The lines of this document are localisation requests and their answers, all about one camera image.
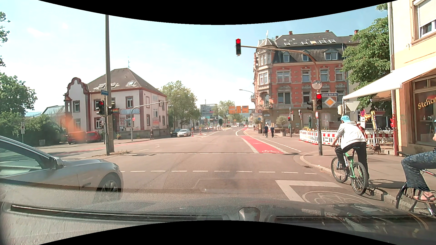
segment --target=cloud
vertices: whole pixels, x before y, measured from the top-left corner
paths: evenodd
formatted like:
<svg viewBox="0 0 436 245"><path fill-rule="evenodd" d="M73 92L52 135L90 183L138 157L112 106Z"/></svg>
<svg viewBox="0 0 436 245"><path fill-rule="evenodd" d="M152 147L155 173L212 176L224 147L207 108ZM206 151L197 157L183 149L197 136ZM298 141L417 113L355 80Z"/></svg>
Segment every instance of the cloud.
<svg viewBox="0 0 436 245"><path fill-rule="evenodd" d="M49 36L49 33L44 33L42 31L35 30L33 28L28 28L27 31L32 34L34 37L46 37Z"/></svg>

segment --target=green bicycle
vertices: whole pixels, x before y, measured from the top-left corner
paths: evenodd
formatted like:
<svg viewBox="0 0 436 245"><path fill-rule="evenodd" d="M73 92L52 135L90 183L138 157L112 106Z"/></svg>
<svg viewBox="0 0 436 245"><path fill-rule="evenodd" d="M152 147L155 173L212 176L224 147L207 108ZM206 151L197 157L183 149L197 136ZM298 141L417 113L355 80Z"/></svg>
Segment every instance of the green bicycle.
<svg viewBox="0 0 436 245"><path fill-rule="evenodd" d="M366 188L368 187L368 174L366 168L360 162L354 162L354 154L356 149L359 147L353 148L353 154L350 156L348 153L344 153L345 166L347 166L346 170L343 170L341 167L341 163L339 162L338 157L334 157L331 161L331 172L333 177L339 183L344 183L347 181L348 177L351 178L351 186L357 195L362 195L365 193ZM337 176L336 171L342 170L345 172L343 176Z"/></svg>

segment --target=blue cap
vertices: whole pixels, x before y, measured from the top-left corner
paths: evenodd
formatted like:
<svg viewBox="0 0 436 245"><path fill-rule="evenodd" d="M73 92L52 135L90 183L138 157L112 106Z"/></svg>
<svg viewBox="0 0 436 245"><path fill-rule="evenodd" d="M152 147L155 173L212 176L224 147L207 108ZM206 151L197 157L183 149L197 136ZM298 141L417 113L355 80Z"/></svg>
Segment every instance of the blue cap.
<svg viewBox="0 0 436 245"><path fill-rule="evenodd" d="M342 116L342 117L341 117L341 121L343 121L343 122L345 122L345 123L351 122L349 116Z"/></svg>

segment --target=road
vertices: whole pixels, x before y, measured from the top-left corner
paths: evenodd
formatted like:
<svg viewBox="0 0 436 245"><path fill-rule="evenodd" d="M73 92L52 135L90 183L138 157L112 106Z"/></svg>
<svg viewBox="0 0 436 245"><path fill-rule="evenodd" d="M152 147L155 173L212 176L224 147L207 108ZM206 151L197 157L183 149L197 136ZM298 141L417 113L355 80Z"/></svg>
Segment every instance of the road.
<svg viewBox="0 0 436 245"><path fill-rule="evenodd" d="M41 149L64 159L96 155L119 165L128 192L220 193L318 204L388 204L358 196L349 184L308 166L301 155L318 146L298 137L265 138L252 128L228 128L194 137L165 138L116 144L105 154L103 143ZM324 147L332 154L331 148Z"/></svg>

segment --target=white hoodie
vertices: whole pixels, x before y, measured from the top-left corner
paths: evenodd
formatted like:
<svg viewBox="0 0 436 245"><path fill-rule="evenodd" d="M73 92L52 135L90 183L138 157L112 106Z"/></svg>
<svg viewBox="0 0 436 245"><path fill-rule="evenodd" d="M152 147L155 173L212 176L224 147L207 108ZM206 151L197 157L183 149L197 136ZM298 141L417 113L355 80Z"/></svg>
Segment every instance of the white hoodie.
<svg viewBox="0 0 436 245"><path fill-rule="evenodd" d="M353 121L344 122L339 126L339 129L336 132L336 138L339 139L340 137L342 137L342 149L355 142L366 142L362 131L360 131L359 127L357 127L356 123Z"/></svg>

